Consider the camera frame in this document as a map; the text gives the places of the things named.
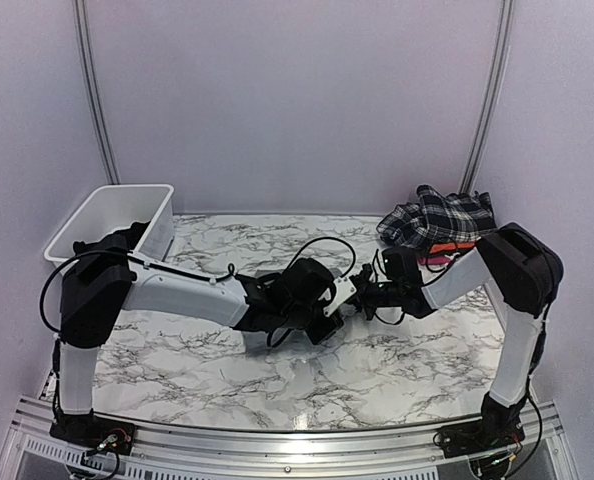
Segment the orange folded garment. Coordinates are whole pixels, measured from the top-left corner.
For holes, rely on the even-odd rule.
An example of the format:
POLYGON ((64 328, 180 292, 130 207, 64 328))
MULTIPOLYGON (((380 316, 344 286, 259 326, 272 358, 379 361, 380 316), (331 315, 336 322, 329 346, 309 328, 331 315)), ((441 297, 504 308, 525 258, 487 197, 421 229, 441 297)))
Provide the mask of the orange folded garment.
POLYGON ((437 243, 430 248, 429 256, 447 256, 455 253, 465 253, 474 247, 474 242, 437 243))

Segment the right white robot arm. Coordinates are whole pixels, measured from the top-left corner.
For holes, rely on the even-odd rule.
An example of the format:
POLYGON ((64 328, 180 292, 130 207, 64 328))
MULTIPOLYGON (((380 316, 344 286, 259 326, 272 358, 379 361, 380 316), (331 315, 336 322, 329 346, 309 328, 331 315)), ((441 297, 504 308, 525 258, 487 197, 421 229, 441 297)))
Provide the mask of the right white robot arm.
POLYGON ((418 268, 395 268, 386 282, 352 277, 353 300, 363 308, 395 307, 417 319, 444 308, 487 283, 494 283, 505 304, 505 337, 488 397, 509 408, 526 395, 539 364, 544 322, 563 279, 559 256, 517 223, 511 222, 475 242, 443 272, 424 283, 418 268))

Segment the grey button-up shirt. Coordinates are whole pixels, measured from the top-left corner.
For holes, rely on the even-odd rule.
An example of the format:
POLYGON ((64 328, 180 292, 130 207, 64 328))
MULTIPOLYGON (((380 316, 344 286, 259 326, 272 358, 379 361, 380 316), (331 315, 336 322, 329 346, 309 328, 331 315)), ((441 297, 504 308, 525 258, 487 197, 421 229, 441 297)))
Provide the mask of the grey button-up shirt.
POLYGON ((319 345, 344 326, 344 305, 360 308, 359 292, 370 277, 367 270, 335 277, 311 260, 259 277, 240 275, 248 309, 235 329, 264 333, 270 349, 279 347, 293 332, 301 332, 311 344, 319 345))

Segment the left aluminium wall post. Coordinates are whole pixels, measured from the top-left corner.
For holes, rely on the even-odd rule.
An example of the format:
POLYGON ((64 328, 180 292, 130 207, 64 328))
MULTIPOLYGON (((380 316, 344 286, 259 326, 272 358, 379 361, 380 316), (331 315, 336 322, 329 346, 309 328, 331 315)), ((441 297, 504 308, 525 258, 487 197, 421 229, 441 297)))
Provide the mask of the left aluminium wall post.
POLYGON ((91 114, 92 127, 101 156, 101 163, 108 183, 111 185, 119 185, 121 182, 119 169, 115 160, 111 137, 107 127, 96 74, 87 2, 83 0, 73 0, 72 7, 84 88, 91 114))

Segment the pink folded garment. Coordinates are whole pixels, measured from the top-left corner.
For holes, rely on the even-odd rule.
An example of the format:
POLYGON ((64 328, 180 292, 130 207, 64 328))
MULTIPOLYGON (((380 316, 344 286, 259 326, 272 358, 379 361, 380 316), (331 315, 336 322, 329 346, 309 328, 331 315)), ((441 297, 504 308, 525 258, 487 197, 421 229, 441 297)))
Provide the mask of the pink folded garment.
POLYGON ((420 266, 432 266, 432 267, 439 267, 439 266, 447 266, 453 260, 461 257, 462 253, 460 252, 439 252, 439 253, 430 253, 429 255, 426 254, 419 254, 417 256, 417 261, 420 266))

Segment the black white plaid shirt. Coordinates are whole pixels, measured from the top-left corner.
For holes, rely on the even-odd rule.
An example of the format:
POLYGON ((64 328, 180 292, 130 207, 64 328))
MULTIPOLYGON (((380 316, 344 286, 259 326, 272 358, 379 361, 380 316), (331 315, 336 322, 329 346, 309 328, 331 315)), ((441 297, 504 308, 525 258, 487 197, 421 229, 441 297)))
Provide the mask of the black white plaid shirt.
POLYGON ((377 225, 389 246, 423 250, 440 241, 474 242, 497 229, 488 192, 441 194, 430 185, 416 189, 417 201, 398 204, 377 225))

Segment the right aluminium wall post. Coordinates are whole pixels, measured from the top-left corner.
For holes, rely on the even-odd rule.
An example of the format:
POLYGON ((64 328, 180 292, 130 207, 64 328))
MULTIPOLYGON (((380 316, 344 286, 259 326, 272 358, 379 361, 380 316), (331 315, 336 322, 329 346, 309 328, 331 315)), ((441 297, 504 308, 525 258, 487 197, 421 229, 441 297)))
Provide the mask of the right aluminium wall post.
POLYGON ((474 191, 475 182, 483 163, 486 144, 506 71, 515 4, 516 2, 513 0, 503 0, 500 3, 490 69, 473 141, 459 186, 461 193, 471 193, 474 191))

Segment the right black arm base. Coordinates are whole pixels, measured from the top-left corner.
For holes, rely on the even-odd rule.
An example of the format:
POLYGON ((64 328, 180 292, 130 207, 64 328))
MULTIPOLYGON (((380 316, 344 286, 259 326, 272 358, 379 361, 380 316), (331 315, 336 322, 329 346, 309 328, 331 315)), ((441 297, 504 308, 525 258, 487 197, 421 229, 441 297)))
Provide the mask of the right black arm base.
POLYGON ((516 445, 525 439, 520 413, 527 399, 524 395, 517 403, 506 407, 486 393, 479 420, 443 426, 434 435, 433 443, 445 458, 516 445))

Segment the aluminium front frame rail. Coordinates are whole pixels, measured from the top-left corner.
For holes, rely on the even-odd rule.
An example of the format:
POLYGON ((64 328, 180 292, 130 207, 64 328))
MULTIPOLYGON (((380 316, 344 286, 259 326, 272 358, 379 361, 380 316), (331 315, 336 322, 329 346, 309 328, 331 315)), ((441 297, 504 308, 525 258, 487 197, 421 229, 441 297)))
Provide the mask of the aluminium front frame rail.
POLYGON ((23 397, 0 456, 0 479, 577 479, 556 406, 526 408, 520 443, 448 458, 440 428, 472 421, 425 422, 347 431, 246 431, 134 420, 132 451, 85 458, 84 448, 49 434, 50 403, 23 397))

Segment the black garment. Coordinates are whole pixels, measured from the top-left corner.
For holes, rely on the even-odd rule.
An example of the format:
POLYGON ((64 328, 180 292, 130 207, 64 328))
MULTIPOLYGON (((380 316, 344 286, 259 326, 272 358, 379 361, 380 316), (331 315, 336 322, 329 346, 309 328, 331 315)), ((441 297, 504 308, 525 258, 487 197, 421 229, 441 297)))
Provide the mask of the black garment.
POLYGON ((149 226, 149 222, 133 222, 128 228, 117 229, 96 242, 75 241, 73 252, 82 254, 94 250, 133 251, 149 226))

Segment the aluminium wall post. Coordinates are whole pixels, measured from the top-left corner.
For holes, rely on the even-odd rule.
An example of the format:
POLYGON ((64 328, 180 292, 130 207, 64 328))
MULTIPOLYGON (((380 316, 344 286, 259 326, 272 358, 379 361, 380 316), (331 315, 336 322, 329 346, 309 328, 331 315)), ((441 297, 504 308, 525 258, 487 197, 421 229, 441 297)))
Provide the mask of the aluminium wall post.
POLYGON ((84 88, 91 114, 92 127, 101 156, 101 163, 108 183, 111 185, 119 185, 121 182, 119 169, 115 160, 111 137, 107 127, 96 74, 87 2, 83 0, 73 0, 72 7, 84 88))
POLYGON ((461 193, 471 193, 474 191, 475 182, 483 163, 486 144, 506 71, 515 4, 516 2, 513 0, 503 0, 500 3, 490 69, 473 141, 459 186, 461 193))

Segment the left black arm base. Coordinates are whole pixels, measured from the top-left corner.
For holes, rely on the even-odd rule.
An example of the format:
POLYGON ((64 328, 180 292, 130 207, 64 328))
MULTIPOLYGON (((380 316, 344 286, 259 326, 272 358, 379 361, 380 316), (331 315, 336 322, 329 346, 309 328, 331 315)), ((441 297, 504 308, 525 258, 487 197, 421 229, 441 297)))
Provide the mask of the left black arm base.
POLYGON ((86 415, 58 412, 49 430, 52 438, 85 447, 90 455, 112 451, 129 455, 135 433, 134 424, 99 417, 93 412, 86 415))

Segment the white plastic laundry bin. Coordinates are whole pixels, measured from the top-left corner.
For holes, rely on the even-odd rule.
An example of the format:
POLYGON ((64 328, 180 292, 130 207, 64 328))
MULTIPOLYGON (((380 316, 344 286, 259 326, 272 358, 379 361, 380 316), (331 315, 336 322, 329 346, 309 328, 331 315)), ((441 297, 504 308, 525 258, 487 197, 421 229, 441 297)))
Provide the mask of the white plastic laundry bin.
POLYGON ((107 185, 94 190, 68 218, 44 250, 55 266, 74 255, 76 241, 97 242, 135 223, 145 229, 133 250, 155 260, 166 258, 175 236, 169 184, 107 185))

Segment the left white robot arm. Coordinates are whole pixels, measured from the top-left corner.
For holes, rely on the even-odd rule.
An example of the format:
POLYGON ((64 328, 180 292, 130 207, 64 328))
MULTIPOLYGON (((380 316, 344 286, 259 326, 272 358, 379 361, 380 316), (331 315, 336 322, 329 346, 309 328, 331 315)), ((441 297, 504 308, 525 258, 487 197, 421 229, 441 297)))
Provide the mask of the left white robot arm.
POLYGON ((149 311, 198 318, 236 331, 268 336, 302 331, 318 345, 343 325, 333 308, 335 277, 323 264, 299 258, 279 272, 248 276, 230 265, 226 274, 193 273, 132 252, 111 234, 97 243, 77 242, 61 277, 57 406, 63 426, 83 445, 102 438, 92 414, 93 380, 100 348, 120 315, 149 311))

